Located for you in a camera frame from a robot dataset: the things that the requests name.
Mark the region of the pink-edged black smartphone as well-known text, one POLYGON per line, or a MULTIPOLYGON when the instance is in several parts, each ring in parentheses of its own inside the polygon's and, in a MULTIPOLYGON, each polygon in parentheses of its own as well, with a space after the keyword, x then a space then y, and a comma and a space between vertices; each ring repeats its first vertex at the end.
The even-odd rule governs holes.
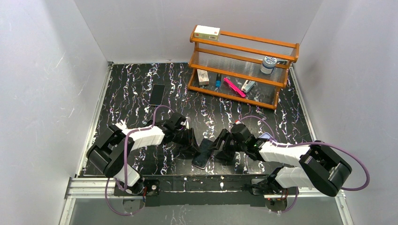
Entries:
POLYGON ((199 145, 199 151, 195 153, 191 161, 192 166, 201 170, 205 169, 214 151, 212 144, 213 141, 206 138, 201 141, 199 145))

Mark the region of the lavender phone case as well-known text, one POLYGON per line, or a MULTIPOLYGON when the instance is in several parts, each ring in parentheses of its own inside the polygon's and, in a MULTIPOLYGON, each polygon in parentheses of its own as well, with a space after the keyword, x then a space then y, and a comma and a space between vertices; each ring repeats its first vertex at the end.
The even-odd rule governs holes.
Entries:
POLYGON ((269 134, 268 132, 265 132, 265 133, 261 134, 261 135, 259 136, 259 138, 261 138, 261 139, 272 140, 272 139, 273 139, 273 136, 272 136, 271 134, 269 134))

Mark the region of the blue-edged black smartphone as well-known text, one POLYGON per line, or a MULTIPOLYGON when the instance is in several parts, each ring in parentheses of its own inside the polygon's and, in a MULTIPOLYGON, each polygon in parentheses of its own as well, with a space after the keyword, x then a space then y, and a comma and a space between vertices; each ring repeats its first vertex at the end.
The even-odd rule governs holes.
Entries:
POLYGON ((149 105, 159 106, 162 104, 165 85, 155 84, 150 95, 149 105))

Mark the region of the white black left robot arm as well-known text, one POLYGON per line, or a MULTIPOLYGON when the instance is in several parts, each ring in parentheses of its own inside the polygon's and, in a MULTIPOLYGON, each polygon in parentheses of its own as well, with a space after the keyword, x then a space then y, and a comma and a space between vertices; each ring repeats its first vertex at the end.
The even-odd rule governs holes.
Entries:
POLYGON ((115 179, 126 190, 142 180, 140 173, 127 162, 130 152, 171 142, 182 146, 190 154, 199 151, 193 128, 187 118, 177 112, 167 120, 152 120, 148 126, 141 128, 110 125, 91 145, 86 157, 106 178, 115 179))

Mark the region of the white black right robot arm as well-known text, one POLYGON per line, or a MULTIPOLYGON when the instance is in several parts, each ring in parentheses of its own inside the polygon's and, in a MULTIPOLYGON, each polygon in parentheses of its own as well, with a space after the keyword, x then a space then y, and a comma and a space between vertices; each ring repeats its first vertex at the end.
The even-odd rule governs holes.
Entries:
POLYGON ((240 122, 230 130, 223 129, 210 149, 220 151, 218 160, 231 161, 235 153, 243 152, 254 161, 282 163, 263 181, 250 185, 275 194, 300 187, 334 197, 352 172, 352 167, 324 142, 277 143, 270 135, 255 137, 240 122))

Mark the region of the white teal stapler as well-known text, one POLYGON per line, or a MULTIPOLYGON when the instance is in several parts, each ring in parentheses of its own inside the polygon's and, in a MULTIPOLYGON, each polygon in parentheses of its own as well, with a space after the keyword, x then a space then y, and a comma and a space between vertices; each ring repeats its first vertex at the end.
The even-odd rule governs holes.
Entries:
POLYGON ((253 88, 253 86, 254 86, 255 84, 256 84, 255 81, 246 80, 246 81, 244 82, 244 84, 242 85, 242 87, 241 87, 241 91, 243 91, 244 93, 248 93, 248 92, 253 88))

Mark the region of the blue black marker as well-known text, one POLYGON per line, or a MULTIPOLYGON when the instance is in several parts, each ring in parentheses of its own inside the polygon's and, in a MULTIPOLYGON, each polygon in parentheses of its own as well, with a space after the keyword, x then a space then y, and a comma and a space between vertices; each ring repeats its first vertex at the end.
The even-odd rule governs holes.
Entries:
POLYGON ((221 74, 217 74, 216 75, 216 82, 215 82, 215 87, 219 88, 221 86, 221 79, 222 79, 222 75, 221 74))

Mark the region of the pink comb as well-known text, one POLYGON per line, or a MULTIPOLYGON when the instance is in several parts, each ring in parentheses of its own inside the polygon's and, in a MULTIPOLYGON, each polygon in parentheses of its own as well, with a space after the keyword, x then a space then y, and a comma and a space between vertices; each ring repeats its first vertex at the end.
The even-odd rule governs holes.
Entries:
POLYGON ((236 92, 241 98, 245 98, 246 94, 239 89, 229 78, 225 77, 223 81, 234 91, 236 92))

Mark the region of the small white staple box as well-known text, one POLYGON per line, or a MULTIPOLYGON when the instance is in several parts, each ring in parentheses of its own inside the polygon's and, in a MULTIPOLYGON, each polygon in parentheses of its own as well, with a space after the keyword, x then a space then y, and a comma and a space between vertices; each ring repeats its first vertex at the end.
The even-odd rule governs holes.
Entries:
POLYGON ((206 70, 197 69, 199 86, 209 85, 208 72, 206 70))

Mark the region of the orange wooden shelf rack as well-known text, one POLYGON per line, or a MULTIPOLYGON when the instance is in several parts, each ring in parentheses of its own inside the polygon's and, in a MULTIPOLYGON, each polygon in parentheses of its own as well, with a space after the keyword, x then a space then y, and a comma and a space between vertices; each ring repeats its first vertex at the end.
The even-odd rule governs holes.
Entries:
POLYGON ((194 51, 188 63, 193 69, 188 89, 216 97, 275 110, 279 93, 287 85, 289 69, 299 58, 299 43, 289 43, 221 30, 218 41, 193 37, 194 51), (260 71, 265 56, 278 62, 271 74, 260 71), (199 86, 197 69, 206 70, 209 85, 199 86), (221 74, 221 86, 215 87, 216 75, 221 74), (246 80, 255 81, 253 88, 241 98, 223 79, 229 78, 239 89, 246 80))

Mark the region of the blue white round jar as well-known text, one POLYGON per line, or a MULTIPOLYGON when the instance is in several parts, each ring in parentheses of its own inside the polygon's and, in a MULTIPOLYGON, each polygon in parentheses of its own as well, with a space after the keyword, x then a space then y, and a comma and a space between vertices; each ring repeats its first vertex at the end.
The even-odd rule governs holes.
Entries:
POLYGON ((260 71, 264 74, 271 74, 278 60, 275 57, 265 56, 262 60, 260 71))

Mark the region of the white green box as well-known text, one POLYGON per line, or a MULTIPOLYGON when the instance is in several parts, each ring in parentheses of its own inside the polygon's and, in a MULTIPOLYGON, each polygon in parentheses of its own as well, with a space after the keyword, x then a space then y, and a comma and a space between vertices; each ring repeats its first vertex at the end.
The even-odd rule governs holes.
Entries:
POLYGON ((218 41, 220 31, 220 28, 197 25, 194 30, 193 37, 218 41))

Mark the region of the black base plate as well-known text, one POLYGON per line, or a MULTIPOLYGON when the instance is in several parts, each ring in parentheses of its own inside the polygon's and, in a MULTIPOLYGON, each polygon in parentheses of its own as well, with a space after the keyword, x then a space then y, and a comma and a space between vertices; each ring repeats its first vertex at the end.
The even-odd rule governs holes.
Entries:
POLYGON ((117 185, 114 196, 140 198, 146 206, 166 205, 249 205, 284 210, 294 200, 296 190, 275 194, 265 189, 266 175, 147 175, 138 188, 129 193, 117 185))

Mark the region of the aluminium rail frame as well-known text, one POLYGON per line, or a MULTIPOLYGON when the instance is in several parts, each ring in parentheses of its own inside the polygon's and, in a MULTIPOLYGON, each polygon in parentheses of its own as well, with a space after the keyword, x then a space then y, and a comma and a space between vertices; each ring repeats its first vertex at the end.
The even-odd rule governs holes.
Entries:
MULTIPOLYGON (((144 127, 153 116, 167 119, 172 112, 190 118, 198 142, 214 140, 240 119, 259 136, 273 134, 279 142, 299 143, 314 139, 310 120, 301 102, 293 68, 287 86, 279 93, 275 110, 213 97, 188 89, 192 69, 187 63, 113 64, 105 81, 89 142, 113 123, 144 127), (149 105, 155 84, 165 85, 162 104, 149 105)), ((128 162, 147 175, 268 175, 280 166, 275 162, 251 160, 237 153, 230 162, 211 157, 204 170, 191 165, 192 156, 178 151, 178 145, 144 147, 133 151, 128 162)), ((249 205, 166 205, 147 207, 140 198, 114 196, 115 181, 100 174, 87 159, 78 177, 69 183, 68 204, 63 225, 351 225, 345 193, 336 197, 316 189, 296 189, 294 200, 284 210, 249 205)))

